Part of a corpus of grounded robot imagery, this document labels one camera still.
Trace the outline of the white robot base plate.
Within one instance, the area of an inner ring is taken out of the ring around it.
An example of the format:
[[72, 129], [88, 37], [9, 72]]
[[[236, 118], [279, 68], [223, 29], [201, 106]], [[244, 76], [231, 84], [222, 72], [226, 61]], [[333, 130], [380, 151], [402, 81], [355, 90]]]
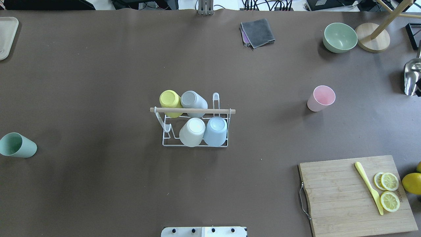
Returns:
[[161, 237], [247, 237], [242, 226], [165, 227]]

